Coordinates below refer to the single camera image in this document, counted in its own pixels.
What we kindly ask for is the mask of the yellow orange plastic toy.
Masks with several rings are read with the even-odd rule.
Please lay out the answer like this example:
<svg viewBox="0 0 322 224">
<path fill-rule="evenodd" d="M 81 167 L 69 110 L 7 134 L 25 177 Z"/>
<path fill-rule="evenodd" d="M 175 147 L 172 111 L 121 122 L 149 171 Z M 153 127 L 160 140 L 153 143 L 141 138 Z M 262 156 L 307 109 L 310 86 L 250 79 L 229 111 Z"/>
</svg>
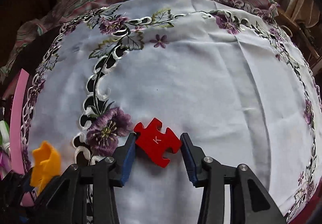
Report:
<svg viewBox="0 0 322 224">
<path fill-rule="evenodd" d="M 47 141 L 32 151 L 34 167 L 31 174 L 30 186 L 35 187 L 39 195 L 53 177 L 61 175 L 61 155 Z"/>
</svg>

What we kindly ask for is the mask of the white floral embroidered tablecloth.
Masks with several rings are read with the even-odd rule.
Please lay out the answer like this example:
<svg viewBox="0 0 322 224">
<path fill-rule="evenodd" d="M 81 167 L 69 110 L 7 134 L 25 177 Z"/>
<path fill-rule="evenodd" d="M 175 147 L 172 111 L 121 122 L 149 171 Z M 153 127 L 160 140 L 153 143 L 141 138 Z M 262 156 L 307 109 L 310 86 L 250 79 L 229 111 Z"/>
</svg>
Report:
<svg viewBox="0 0 322 224">
<path fill-rule="evenodd" d="M 61 26 L 23 111 L 25 165 L 48 141 L 92 165 L 157 118 L 220 163 L 249 165 L 291 223 L 321 178 L 320 90 L 273 21 L 211 0 L 130 0 Z"/>
</svg>

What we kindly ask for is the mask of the pink white cardboard box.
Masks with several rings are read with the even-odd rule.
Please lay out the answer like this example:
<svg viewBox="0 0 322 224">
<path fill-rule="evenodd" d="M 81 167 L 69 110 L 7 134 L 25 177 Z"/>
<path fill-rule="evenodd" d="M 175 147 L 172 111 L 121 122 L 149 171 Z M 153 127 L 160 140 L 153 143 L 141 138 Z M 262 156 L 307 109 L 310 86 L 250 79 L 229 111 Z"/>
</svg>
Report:
<svg viewBox="0 0 322 224">
<path fill-rule="evenodd" d="M 29 73 L 21 69 L 18 75 L 14 98 L 12 102 L 10 118 L 10 155 L 12 170 L 24 175 L 24 163 L 21 148 L 21 119 L 22 106 L 24 103 L 25 90 L 28 83 Z"/>
</svg>

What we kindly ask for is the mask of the wooden shelf with clutter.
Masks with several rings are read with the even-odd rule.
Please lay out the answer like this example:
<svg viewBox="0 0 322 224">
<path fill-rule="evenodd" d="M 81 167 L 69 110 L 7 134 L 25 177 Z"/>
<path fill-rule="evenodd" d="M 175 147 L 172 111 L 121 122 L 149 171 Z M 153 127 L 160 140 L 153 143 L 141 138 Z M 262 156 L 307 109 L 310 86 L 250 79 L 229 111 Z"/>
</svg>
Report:
<svg viewBox="0 0 322 224">
<path fill-rule="evenodd" d="M 309 66 L 313 68 L 321 59 L 321 17 L 316 25 L 307 28 L 303 22 L 294 22 L 278 8 L 276 22 L 300 49 Z"/>
</svg>

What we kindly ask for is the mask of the pink curtain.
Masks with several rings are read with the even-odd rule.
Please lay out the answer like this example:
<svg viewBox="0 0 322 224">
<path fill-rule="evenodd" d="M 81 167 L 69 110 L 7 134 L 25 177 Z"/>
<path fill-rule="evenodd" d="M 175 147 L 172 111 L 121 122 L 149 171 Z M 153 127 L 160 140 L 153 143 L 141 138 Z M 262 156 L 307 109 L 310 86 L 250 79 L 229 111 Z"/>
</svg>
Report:
<svg viewBox="0 0 322 224">
<path fill-rule="evenodd" d="M 287 0 L 285 15 L 295 23 L 303 23 L 306 28 L 315 26 L 321 10 L 314 0 Z"/>
</svg>

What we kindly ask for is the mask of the white green plug-in device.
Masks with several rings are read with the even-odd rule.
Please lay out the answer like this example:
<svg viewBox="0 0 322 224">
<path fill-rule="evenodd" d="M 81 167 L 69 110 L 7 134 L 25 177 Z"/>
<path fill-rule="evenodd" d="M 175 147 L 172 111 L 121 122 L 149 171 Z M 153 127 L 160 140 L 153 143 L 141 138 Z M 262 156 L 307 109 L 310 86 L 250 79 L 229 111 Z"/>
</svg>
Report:
<svg viewBox="0 0 322 224">
<path fill-rule="evenodd" d="M 10 133 L 9 126 L 4 121 L 0 121 L 0 131 L 1 131 L 1 148 L 10 155 Z"/>
</svg>

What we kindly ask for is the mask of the red puzzle piece letter K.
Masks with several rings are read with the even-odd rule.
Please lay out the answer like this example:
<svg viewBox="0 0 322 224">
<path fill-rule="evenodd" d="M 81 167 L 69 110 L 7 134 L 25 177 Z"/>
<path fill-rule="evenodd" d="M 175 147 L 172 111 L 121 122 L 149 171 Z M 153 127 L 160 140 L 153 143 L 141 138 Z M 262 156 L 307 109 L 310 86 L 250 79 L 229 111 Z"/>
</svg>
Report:
<svg viewBox="0 0 322 224">
<path fill-rule="evenodd" d="M 147 127 L 139 122 L 134 127 L 134 132 L 137 134 L 135 144 L 145 152 L 151 162 L 166 168 L 170 159 L 164 158 L 164 153 L 177 153 L 182 142 L 170 128 L 166 128 L 165 133 L 162 133 L 160 131 L 162 126 L 162 122 L 157 118 L 151 120 Z"/>
</svg>

